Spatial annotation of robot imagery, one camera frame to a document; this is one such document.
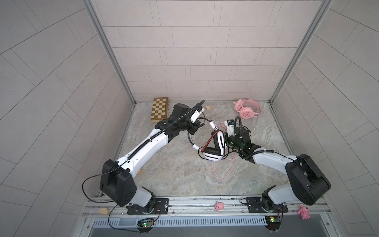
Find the red wire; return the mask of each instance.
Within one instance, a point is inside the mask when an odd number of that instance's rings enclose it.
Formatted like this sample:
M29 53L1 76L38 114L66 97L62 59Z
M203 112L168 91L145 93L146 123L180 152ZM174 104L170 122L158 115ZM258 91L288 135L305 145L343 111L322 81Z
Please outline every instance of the red wire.
M209 139L209 141L207 142L207 144L204 146L204 148L202 149L201 153L204 153L204 149L207 147L207 145L211 142L212 138L218 133L218 131L220 131L219 129L213 134L213 136Z

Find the black mounting plate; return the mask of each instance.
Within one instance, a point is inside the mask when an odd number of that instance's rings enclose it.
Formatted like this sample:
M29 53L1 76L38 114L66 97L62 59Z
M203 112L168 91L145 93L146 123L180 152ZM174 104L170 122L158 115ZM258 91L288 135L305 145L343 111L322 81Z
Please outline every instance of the black mounting plate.
M160 210L160 214L167 214L168 213L168 198L156 198L155 204L158 206ZM128 208L128 215L147 215L146 213L143 213L142 211L138 210L137 205L133 204L129 206ZM155 214L155 211L157 210L157 207L155 206L153 211L150 214Z
M260 205L261 203L260 199L261 197L247 197L246 198L246 205L247 205L247 208L249 209L249 213L269 213L269 212L266 212ZM285 204L275 205L273 208L274 212L277 212L276 210L278 210L278 208L280 208L282 212L288 212L287 205Z

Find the pink toy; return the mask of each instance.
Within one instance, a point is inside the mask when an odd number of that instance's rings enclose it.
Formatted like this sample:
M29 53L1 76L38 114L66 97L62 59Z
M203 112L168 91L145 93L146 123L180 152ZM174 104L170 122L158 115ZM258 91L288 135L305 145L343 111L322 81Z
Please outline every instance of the pink toy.
M216 208L216 210L222 210L222 209L224 209L224 207L225 207L225 204L222 203L222 202L217 202L217 203L215 204L215 208Z
M298 214L301 215L301 218L303 218L303 220L309 219L309 210L303 204L300 205L300 210L298 210Z

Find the pink cable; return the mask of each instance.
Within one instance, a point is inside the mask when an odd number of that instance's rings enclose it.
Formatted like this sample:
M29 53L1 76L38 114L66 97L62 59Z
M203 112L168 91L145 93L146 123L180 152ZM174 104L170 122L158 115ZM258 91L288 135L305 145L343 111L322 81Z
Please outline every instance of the pink cable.
M216 179L218 179L219 181L223 181L223 180L226 178L226 176L228 176L229 171L233 169L233 167L234 167L234 165L235 165L235 157L234 157L234 154L233 154L233 153L232 153L232 158L231 158L231 159L228 159L228 160L233 160L233 166L228 170L228 172L226 173L226 175L225 175L225 177L224 177L223 179L219 179L219 178L217 178L216 173L215 173L215 170L214 170L214 168L213 168L213 163L214 163L214 161L212 161L212 170L213 170L213 174L215 175Z

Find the headphone ear cup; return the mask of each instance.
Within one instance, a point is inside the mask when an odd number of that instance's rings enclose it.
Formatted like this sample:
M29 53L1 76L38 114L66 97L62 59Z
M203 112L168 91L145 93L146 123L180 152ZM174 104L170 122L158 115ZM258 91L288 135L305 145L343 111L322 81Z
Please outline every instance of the headphone ear cup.
M255 115L255 112L250 107L243 107L242 110L240 110L240 116L241 118L248 119Z
M241 107L242 107L242 102L243 102L243 99L239 99L239 100L237 101L237 103L235 103L235 105L234 105L234 110L235 110L235 111L239 111L239 110L241 109Z

